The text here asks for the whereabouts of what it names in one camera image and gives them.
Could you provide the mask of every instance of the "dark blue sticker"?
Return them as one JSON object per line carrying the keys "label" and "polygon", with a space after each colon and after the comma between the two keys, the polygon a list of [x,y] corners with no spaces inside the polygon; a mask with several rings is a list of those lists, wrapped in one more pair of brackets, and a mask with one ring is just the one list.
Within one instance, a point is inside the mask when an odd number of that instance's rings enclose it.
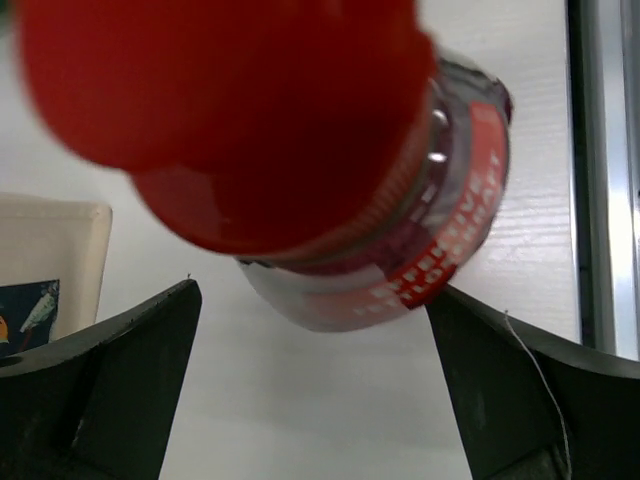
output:
{"label": "dark blue sticker", "polygon": [[60,280],[0,287],[0,358],[49,343]]}

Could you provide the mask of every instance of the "string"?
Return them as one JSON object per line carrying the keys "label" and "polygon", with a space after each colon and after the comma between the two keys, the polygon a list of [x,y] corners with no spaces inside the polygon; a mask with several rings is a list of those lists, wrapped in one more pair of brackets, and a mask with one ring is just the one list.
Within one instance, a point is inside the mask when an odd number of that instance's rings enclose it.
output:
{"label": "string", "polygon": [[531,352],[531,350],[529,350],[529,348],[525,345],[524,341],[522,341],[520,336],[516,333],[513,326],[511,325],[511,321],[509,320],[508,310],[504,311],[504,321],[507,325],[507,329],[509,330],[509,333],[513,335],[513,337],[520,344],[522,349],[527,353],[527,355],[533,362],[533,365],[536,367],[536,370],[540,375],[540,379],[542,380],[542,384],[544,385],[544,388],[547,390],[547,393],[549,394],[549,397],[551,397],[551,401],[553,402],[553,405],[556,408],[556,411],[558,412],[558,417],[560,418],[560,426],[562,428],[562,438],[564,441],[565,462],[567,464],[566,480],[571,480],[573,478],[573,464],[571,462],[571,452],[569,450],[569,433],[567,430],[567,424],[565,422],[564,415],[562,414],[562,410],[560,409],[560,405],[558,404],[558,401],[556,400],[556,397],[553,394],[553,391],[551,390],[551,387],[549,386],[549,383],[547,382],[547,379],[544,376],[544,373],[542,373],[542,368],[540,367],[538,360],[536,360],[535,355],[533,354],[533,352]]}

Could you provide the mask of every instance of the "plastic bottle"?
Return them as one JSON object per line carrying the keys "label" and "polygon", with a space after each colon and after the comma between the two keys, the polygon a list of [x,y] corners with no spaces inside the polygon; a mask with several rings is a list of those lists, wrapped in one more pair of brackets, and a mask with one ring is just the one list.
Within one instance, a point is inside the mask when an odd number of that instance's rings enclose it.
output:
{"label": "plastic bottle", "polygon": [[410,0],[17,4],[34,103],[277,310],[345,331],[428,302],[486,238],[511,100]]}

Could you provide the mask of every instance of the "bottle label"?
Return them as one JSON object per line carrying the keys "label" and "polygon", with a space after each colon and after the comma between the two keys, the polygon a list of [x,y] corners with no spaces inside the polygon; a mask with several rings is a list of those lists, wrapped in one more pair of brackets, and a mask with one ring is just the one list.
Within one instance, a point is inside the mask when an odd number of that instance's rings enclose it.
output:
{"label": "bottle label", "polygon": [[455,208],[419,255],[367,288],[307,293],[306,307],[333,323],[375,324],[428,303],[478,249],[498,209],[508,165],[507,134],[496,106],[471,102],[470,164]]}

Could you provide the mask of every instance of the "red bottle cap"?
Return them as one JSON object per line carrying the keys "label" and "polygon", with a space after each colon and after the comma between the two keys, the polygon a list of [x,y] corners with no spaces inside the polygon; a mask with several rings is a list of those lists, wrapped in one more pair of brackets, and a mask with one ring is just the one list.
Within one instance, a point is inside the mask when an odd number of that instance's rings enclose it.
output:
{"label": "red bottle cap", "polygon": [[373,229],[426,141],[435,56],[410,0],[20,0],[34,103],[205,248],[320,254]]}

